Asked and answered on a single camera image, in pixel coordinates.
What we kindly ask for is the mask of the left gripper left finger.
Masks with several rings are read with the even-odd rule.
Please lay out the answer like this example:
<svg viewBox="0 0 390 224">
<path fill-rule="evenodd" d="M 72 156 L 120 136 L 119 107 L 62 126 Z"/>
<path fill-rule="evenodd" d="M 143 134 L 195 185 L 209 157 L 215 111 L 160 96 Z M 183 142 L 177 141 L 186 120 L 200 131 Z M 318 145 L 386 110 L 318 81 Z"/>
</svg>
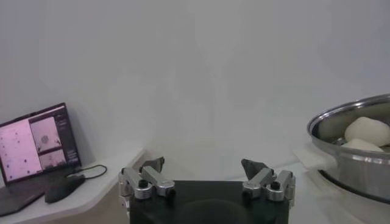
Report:
<svg viewBox="0 0 390 224">
<path fill-rule="evenodd" d="M 168 202 L 176 196 L 175 182 L 165 178 L 162 168 L 164 157 L 145 161 L 138 170 L 123 167 L 118 174 L 119 197 L 126 203 L 133 197 L 137 200 L 147 200 L 153 195 L 162 197 Z"/>
</svg>

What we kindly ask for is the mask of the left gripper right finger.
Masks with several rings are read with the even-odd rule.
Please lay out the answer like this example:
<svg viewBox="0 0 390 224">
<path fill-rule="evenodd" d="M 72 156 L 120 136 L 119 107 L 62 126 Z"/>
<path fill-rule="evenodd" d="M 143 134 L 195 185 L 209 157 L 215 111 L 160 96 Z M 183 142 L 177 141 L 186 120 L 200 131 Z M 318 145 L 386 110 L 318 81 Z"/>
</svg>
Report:
<svg viewBox="0 0 390 224">
<path fill-rule="evenodd" d="M 296 192 L 296 178 L 288 170 L 276 173 L 265 163 L 242 159 L 247 181 L 243 182 L 242 195 L 245 203 L 265 197 L 269 201 L 294 203 Z"/>
</svg>

